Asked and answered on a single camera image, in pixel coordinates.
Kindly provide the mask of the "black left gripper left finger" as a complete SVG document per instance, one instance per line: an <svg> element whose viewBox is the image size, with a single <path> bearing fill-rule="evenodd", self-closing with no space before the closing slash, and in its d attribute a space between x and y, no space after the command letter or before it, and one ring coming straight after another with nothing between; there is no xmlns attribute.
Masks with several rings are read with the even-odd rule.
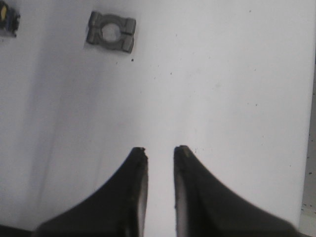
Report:
<svg viewBox="0 0 316 237"><path fill-rule="evenodd" d="M142 237L148 194L145 149L132 148L113 176L86 200L42 223L36 237Z"/></svg>

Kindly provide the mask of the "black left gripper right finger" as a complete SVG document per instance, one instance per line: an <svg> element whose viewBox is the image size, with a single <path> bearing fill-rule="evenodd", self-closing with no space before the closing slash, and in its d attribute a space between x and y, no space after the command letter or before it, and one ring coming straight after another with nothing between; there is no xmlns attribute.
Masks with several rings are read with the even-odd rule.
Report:
<svg viewBox="0 0 316 237"><path fill-rule="evenodd" d="M220 182L188 146L174 149L178 237L298 237L289 222L256 207Z"/></svg>

